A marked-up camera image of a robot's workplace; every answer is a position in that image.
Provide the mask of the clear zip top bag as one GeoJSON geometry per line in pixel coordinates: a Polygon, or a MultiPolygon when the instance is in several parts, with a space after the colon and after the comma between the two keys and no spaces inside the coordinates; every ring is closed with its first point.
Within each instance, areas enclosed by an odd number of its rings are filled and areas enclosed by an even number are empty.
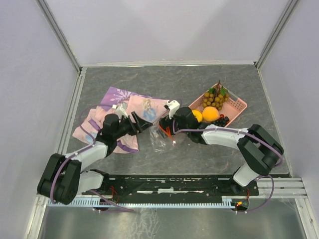
{"type": "Polygon", "coordinates": [[[176,141],[161,129],[158,120],[150,127],[150,141],[153,150],[159,154],[171,151],[176,147],[176,141]]]}

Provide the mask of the fake yellow lemon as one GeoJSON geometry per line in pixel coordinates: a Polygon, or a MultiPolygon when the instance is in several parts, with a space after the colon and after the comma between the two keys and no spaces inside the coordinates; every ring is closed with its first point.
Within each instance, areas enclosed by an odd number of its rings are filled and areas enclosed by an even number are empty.
{"type": "Polygon", "coordinates": [[[202,112],[198,111],[198,110],[192,110],[193,115],[195,116],[195,118],[197,119],[198,122],[202,122],[203,121],[203,116],[202,116],[202,112]]]}

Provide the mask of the fake peach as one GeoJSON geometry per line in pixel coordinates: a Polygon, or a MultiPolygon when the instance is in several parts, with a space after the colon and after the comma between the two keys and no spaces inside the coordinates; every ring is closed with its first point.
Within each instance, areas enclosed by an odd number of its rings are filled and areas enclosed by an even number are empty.
{"type": "Polygon", "coordinates": [[[213,122],[220,118],[220,114],[215,107],[205,107],[202,111],[202,117],[207,122],[213,122]]]}

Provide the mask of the fake brown longan bunch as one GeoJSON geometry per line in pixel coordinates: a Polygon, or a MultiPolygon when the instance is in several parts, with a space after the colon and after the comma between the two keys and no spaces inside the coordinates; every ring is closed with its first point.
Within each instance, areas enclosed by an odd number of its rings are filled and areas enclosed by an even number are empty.
{"type": "Polygon", "coordinates": [[[204,108],[214,107],[220,111],[222,110],[224,103],[229,100],[229,97],[228,90],[219,81],[203,94],[202,106],[204,108]]]}

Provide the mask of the fake dark grape bunch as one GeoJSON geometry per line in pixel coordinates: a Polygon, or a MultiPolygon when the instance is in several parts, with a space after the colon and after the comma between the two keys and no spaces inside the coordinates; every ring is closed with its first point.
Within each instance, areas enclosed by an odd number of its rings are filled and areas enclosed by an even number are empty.
{"type": "Polygon", "coordinates": [[[230,119],[228,117],[221,117],[215,121],[212,122],[212,124],[220,127],[226,127],[226,125],[230,122],[230,119]]]}

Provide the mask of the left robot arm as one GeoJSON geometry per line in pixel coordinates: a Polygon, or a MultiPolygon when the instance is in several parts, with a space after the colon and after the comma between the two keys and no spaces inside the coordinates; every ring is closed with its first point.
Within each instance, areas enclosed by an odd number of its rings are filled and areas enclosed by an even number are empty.
{"type": "Polygon", "coordinates": [[[102,128],[90,145],[66,155],[55,153],[50,156],[37,185],[37,193],[50,198],[53,203],[65,205],[70,204],[77,194],[91,189],[99,194],[106,194],[110,190],[110,181],[104,178],[105,173],[96,170],[82,171],[113,153],[121,137],[135,136],[152,125],[135,112],[132,112],[131,117],[106,115],[102,128]]]}

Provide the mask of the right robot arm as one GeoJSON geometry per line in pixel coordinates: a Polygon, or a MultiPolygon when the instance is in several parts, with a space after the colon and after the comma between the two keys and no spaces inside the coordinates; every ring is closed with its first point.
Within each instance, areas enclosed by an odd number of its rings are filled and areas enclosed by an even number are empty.
{"type": "Polygon", "coordinates": [[[182,107],[161,117],[159,126],[171,137],[184,133],[194,143],[239,150],[245,164],[235,171],[228,183],[229,190],[235,195],[244,192],[251,181],[268,176],[284,161],[282,146],[258,124],[250,128],[221,127],[199,122],[189,107],[182,107]]]}

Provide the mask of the pink plastic basket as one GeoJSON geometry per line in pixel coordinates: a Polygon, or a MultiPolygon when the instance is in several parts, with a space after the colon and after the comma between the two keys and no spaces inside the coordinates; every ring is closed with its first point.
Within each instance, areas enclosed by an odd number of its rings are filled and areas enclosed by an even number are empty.
{"type": "Polygon", "coordinates": [[[222,95],[224,100],[221,100],[216,104],[211,102],[210,106],[216,107],[222,116],[229,118],[229,121],[225,126],[228,127],[247,108],[248,105],[242,99],[225,88],[220,82],[213,85],[193,103],[191,103],[189,108],[191,110],[203,111],[204,104],[208,106],[209,99],[215,99],[219,95],[222,95]]]}

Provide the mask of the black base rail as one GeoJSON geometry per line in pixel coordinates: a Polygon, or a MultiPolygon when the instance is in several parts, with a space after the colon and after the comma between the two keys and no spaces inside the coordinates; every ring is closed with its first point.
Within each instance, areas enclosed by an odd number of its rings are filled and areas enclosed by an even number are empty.
{"type": "Polygon", "coordinates": [[[97,192],[115,196],[118,203],[220,203],[223,196],[258,196],[255,181],[241,187],[232,181],[231,175],[129,175],[107,174],[97,192]]]}

